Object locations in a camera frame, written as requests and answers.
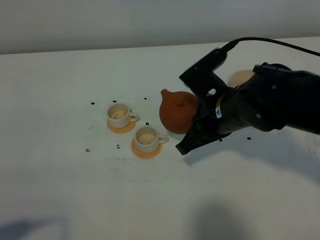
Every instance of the white wall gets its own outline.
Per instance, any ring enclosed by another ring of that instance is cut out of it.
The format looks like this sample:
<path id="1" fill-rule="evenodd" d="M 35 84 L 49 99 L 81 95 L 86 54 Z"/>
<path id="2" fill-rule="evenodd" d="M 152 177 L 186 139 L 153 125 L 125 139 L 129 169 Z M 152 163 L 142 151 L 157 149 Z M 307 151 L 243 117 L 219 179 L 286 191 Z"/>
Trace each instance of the white wall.
<path id="1" fill-rule="evenodd" d="M 320 35 L 319 0 L 2 0 L 0 54 Z"/>

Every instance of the black cable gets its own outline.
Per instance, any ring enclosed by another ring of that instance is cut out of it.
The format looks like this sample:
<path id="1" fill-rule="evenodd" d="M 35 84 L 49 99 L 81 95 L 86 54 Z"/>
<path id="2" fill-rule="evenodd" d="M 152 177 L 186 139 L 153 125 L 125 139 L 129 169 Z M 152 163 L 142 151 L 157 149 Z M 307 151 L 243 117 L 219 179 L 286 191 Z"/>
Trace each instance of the black cable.
<path id="1" fill-rule="evenodd" d="M 308 54 L 312 54 L 312 55 L 316 55 L 316 56 L 320 57 L 320 53 L 319 52 L 311 51 L 311 50 L 308 50 L 306 48 L 303 48 L 303 47 L 300 47 L 300 46 L 295 46 L 295 45 L 292 45 L 292 44 L 289 44 L 289 43 L 286 43 L 286 42 L 283 42 L 283 41 L 278 41 L 278 40 L 273 40 L 273 39 L 263 38 L 263 37 L 242 37 L 242 38 L 238 38 L 238 39 L 235 39 L 235 40 L 227 43 L 226 45 L 224 45 L 221 48 L 221 50 L 224 50 L 224 51 L 228 52 L 231 49 L 233 49 L 239 42 L 242 42 L 242 41 L 263 41 L 263 42 L 269 42 L 269 43 L 273 43 L 273 44 L 279 44 L 279 45 L 282 45 L 282 46 L 286 46 L 288 48 L 296 49 L 296 50 L 299 50 L 299 51 L 302 51 L 302 52 L 305 52 L 305 53 L 308 53 Z"/>

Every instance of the orange saucer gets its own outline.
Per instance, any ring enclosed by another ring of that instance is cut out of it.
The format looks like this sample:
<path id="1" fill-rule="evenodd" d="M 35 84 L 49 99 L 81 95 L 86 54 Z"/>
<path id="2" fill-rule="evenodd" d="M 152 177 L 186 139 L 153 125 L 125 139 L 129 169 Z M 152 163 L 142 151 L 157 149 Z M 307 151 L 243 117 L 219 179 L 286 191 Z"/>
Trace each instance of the orange saucer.
<path id="1" fill-rule="evenodd" d="M 136 155 L 138 158 L 141 158 L 141 159 L 154 158 L 155 156 L 157 156 L 160 153 L 161 149 L 162 149 L 162 144 L 159 144 L 158 148 L 155 151 L 150 152 L 150 153 L 145 153 L 145 152 L 140 151 L 136 147 L 135 138 L 133 138 L 132 141 L 131 141 L 131 150 L 132 150 L 133 154 Z"/>
<path id="2" fill-rule="evenodd" d="M 130 132 L 136 126 L 136 122 L 135 121 L 131 121 L 128 126 L 125 126 L 123 128 L 116 128 L 116 127 L 111 126 L 111 124 L 107 120 L 106 121 L 106 126 L 108 127 L 108 129 L 111 132 L 113 132 L 115 134 L 125 134 L 127 132 Z"/>

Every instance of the table surface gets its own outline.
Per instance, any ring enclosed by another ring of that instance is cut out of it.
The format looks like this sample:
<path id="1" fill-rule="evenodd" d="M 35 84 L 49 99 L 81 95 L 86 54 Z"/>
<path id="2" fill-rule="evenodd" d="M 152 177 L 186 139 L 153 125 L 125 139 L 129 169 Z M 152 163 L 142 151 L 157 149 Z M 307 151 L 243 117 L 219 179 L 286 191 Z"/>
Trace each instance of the table surface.
<path id="1" fill-rule="evenodd" d="M 320 37 L 284 41 L 320 52 Z M 318 136 L 250 127 L 181 156 L 170 133 L 153 159 L 131 152 L 139 126 L 165 131 L 160 91 L 188 91 L 179 75 L 223 45 L 0 55 L 0 234 L 30 220 L 27 240 L 319 239 Z M 254 41 L 216 73 L 264 62 L 320 74 L 320 58 Z M 140 116 L 133 131 L 108 130 L 113 101 Z"/>

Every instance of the teapot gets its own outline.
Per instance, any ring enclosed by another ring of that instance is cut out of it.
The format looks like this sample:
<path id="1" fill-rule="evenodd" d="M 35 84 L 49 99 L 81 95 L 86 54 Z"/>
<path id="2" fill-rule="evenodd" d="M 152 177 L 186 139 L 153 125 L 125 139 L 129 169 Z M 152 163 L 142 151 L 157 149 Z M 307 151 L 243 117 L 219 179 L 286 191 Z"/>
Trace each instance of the teapot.
<path id="1" fill-rule="evenodd" d="M 161 91 L 162 103 L 159 109 L 163 126 L 175 134 L 185 134 L 192 125 L 192 118 L 197 112 L 198 99 L 186 91 Z"/>

